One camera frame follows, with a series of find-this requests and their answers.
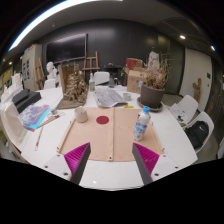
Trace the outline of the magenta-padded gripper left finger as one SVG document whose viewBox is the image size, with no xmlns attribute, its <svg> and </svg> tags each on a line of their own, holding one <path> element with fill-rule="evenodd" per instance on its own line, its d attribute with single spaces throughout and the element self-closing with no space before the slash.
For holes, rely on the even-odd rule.
<svg viewBox="0 0 224 224">
<path fill-rule="evenodd" d="M 89 143 L 86 143 L 65 155 L 60 153 L 56 154 L 46 162 L 42 168 L 45 171 L 78 185 L 81 181 L 90 153 L 91 146 Z"/>
</svg>

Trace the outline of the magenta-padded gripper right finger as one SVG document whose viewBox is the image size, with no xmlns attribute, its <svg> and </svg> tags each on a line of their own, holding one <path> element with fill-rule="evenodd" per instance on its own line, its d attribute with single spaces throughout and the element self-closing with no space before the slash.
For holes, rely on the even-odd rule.
<svg viewBox="0 0 224 224">
<path fill-rule="evenodd" d="M 180 166 L 168 155 L 158 155 L 137 143 L 133 144 L 132 153 L 144 185 L 159 180 L 180 169 Z"/>
</svg>

